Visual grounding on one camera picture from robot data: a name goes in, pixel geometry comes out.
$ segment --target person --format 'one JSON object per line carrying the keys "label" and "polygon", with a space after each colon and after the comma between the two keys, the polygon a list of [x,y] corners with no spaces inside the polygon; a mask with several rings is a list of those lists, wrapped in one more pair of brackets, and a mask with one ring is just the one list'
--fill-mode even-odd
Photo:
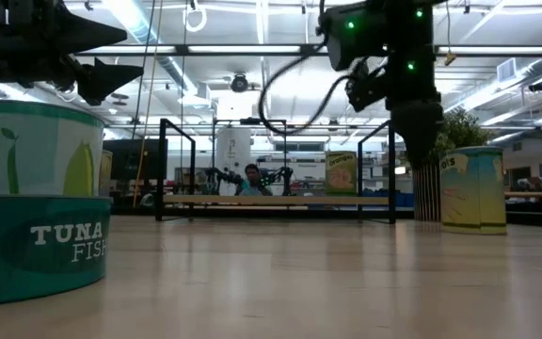
{"label": "person", "polygon": [[249,164],[244,169],[247,180],[243,181],[235,189],[235,195],[239,196],[272,196],[270,190],[261,185],[261,172],[254,164]]}

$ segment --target pear illustration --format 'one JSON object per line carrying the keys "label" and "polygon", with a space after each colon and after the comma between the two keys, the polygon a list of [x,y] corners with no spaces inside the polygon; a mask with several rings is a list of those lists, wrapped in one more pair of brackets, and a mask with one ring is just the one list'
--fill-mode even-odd
{"label": "pear illustration", "polygon": [[64,195],[93,196],[93,156],[88,143],[81,143],[66,167]]}

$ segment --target potted plant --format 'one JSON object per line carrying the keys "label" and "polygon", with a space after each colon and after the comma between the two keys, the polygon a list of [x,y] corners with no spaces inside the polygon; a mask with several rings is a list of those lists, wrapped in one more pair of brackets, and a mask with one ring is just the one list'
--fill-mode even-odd
{"label": "potted plant", "polygon": [[463,147],[484,146],[490,132],[481,129],[478,118],[458,111],[444,115],[434,148],[419,169],[413,171],[415,219],[440,221],[440,160],[449,151]]}

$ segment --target wooden floor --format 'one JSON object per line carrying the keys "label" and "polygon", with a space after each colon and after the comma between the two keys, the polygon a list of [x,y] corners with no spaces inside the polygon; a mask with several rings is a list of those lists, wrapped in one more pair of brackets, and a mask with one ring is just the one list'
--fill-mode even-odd
{"label": "wooden floor", "polygon": [[0,305],[0,338],[542,339],[542,228],[114,218],[108,275]]}

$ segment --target carrot illustration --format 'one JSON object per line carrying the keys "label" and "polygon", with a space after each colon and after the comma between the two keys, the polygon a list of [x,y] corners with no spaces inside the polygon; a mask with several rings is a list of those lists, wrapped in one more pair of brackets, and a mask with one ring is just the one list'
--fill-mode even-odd
{"label": "carrot illustration", "polygon": [[5,138],[14,140],[14,144],[8,151],[8,186],[9,194],[18,194],[20,193],[20,188],[18,188],[18,171],[16,170],[16,140],[18,140],[18,136],[14,135],[14,132],[7,128],[2,128],[1,134]]}

